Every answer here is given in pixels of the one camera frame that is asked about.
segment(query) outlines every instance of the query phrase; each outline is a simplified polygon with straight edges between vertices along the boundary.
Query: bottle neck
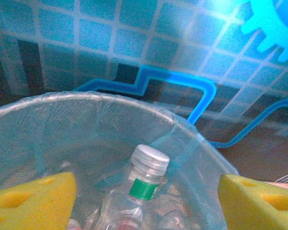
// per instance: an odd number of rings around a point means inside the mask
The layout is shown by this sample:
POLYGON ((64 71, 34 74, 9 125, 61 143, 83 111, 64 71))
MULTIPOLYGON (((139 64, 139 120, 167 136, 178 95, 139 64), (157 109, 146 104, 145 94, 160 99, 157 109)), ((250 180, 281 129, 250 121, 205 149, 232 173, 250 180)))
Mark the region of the bottle neck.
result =
POLYGON ((134 165, 128 171, 128 180, 132 184, 129 195, 140 200, 151 200, 163 176, 149 174, 134 165))

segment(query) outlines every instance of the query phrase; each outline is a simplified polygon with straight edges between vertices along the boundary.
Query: yellow sponge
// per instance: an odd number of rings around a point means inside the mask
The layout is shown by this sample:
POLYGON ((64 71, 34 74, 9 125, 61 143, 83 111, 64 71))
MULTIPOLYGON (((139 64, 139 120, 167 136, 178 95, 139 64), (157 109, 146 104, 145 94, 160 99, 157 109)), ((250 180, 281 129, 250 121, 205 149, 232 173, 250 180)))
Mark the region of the yellow sponge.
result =
POLYGON ((288 230, 288 189, 228 174, 218 195, 228 230, 288 230))
POLYGON ((0 230, 66 230, 75 198, 72 172, 0 190, 0 230))

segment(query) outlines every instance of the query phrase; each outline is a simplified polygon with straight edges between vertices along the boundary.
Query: blue plastic object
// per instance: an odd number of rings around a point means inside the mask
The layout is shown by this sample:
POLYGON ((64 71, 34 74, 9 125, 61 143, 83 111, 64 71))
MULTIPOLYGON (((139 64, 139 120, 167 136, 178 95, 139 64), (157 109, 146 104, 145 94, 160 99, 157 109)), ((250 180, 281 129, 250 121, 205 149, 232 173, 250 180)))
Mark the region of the blue plastic object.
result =
POLYGON ((266 117, 268 117, 275 110, 288 107, 288 98, 284 100, 280 100, 275 102, 274 104, 267 107, 261 114, 259 114, 252 122, 250 122, 239 134, 237 134, 231 141, 229 142, 216 142, 211 141, 212 144, 216 148, 228 148, 236 144, 242 138, 244 138, 252 129, 254 129, 260 122, 262 122, 266 117))
POLYGON ((166 81, 177 85, 196 88, 204 92, 203 97, 199 101, 198 105, 194 108, 188 117, 188 121, 193 125, 216 95, 216 86, 212 81, 208 79, 145 65, 140 66, 135 84, 128 84, 111 80, 109 81, 104 79, 93 79, 86 84, 74 89, 74 91, 85 92, 109 90, 143 96, 149 80, 166 81))
POLYGON ((272 0, 237 0, 236 3, 251 2, 254 16, 249 19, 241 30, 248 34, 256 29, 266 35, 266 38, 259 44, 257 51, 265 52, 274 45, 284 49, 278 57, 279 62, 288 60, 288 27, 280 20, 272 0))

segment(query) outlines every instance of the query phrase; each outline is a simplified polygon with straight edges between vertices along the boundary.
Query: white bottle cap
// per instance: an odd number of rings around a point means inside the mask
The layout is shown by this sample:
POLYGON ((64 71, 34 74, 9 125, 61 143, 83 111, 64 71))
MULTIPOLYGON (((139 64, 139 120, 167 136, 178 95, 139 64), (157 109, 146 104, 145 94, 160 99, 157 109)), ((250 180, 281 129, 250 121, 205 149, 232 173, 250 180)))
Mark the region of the white bottle cap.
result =
POLYGON ((163 176, 167 171, 169 157, 148 145, 138 145, 131 156, 131 162, 149 174, 163 176))

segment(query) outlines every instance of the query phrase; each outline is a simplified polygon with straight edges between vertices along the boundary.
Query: green bottle label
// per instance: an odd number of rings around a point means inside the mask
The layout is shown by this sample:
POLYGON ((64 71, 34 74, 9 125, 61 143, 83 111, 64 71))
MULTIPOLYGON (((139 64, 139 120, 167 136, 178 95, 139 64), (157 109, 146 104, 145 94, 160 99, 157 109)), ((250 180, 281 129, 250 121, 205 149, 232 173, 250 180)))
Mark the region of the green bottle label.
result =
POLYGON ((141 200, 151 200, 158 184, 149 184, 139 179, 135 179, 129 195, 141 200))

